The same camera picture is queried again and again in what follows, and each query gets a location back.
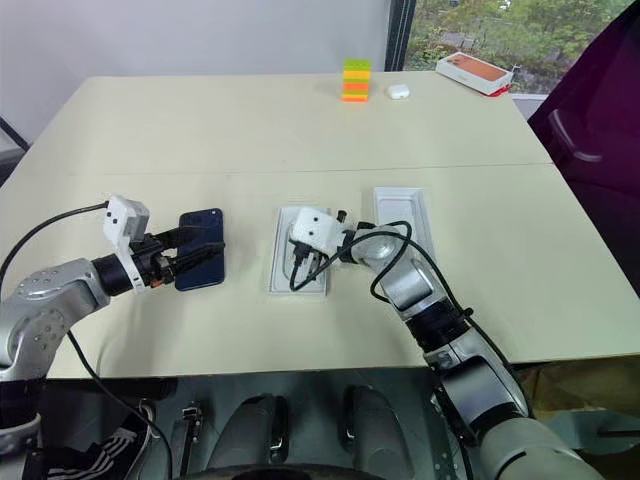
yellow block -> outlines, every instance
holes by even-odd
[[[354,80],[369,80],[371,78],[371,71],[363,71],[363,70],[345,70],[344,78],[354,79]]]

foliage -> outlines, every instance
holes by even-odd
[[[405,68],[462,50],[508,70],[514,91],[547,93],[632,0],[418,0]]]

purple chair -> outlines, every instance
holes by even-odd
[[[529,125],[640,295],[640,1],[589,45]]]

orange phone box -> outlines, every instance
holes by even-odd
[[[513,72],[462,52],[439,60],[436,72],[489,96],[509,90],[513,78]]]

white plastic tray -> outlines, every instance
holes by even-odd
[[[413,187],[376,187],[373,189],[373,211],[377,225],[405,220],[411,224],[411,239],[424,248],[435,261],[435,250],[427,206],[422,189]]]
[[[328,208],[315,207],[313,205],[296,205],[281,207],[278,215],[278,228],[276,230],[276,242],[273,248],[273,261],[271,264],[271,279],[269,281],[269,293],[274,295],[326,295],[327,293],[327,274],[325,271],[303,289],[292,292],[289,288],[289,279],[293,271],[293,244],[289,242],[289,230],[291,224],[298,216],[298,212],[302,207],[309,206],[315,208],[319,212],[329,213]],[[296,276],[296,283],[300,283],[309,273],[310,258],[305,260]]]

